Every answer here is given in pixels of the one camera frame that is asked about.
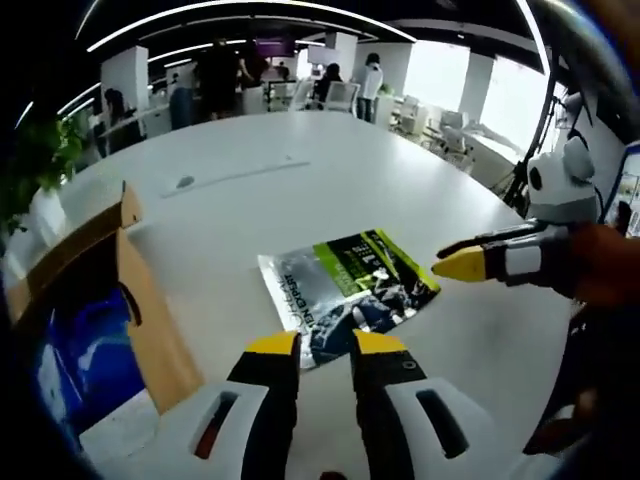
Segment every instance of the cardboard box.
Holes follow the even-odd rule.
[[[135,361],[162,414],[194,393],[203,379],[149,267],[124,231],[141,218],[135,193],[124,184],[121,200],[48,252],[7,292],[7,301],[16,338],[28,362],[47,332],[52,306],[64,310],[74,299],[118,288],[129,309],[131,321],[126,332]]]

